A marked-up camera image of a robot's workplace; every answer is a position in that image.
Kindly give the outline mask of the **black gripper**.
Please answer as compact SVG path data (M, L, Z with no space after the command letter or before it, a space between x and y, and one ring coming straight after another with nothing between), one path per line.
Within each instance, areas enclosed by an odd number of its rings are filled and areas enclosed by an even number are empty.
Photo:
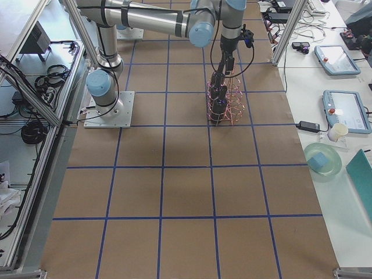
M235 58L233 52L237 49L240 37L227 38L224 35L220 36L221 60L217 69L218 74L228 75L234 70Z

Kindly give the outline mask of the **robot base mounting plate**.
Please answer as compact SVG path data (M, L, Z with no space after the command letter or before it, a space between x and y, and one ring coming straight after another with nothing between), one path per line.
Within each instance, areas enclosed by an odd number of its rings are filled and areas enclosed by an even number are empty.
M90 97L87 109L85 128L130 128L133 112L135 92L120 91L115 106L97 107L93 97Z

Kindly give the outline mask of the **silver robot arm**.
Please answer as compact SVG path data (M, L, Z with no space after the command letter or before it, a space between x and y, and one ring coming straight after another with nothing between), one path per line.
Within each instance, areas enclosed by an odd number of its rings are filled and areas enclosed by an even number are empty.
M209 84L210 119L220 121L227 111L227 86L234 69L233 53L238 42L253 45L253 34L242 23L245 1L192 1L188 10L171 10L134 1L77 1L81 14L96 23L99 54L110 65L117 55L113 31L116 26L140 28L189 39L204 48L214 41L221 23L221 61Z

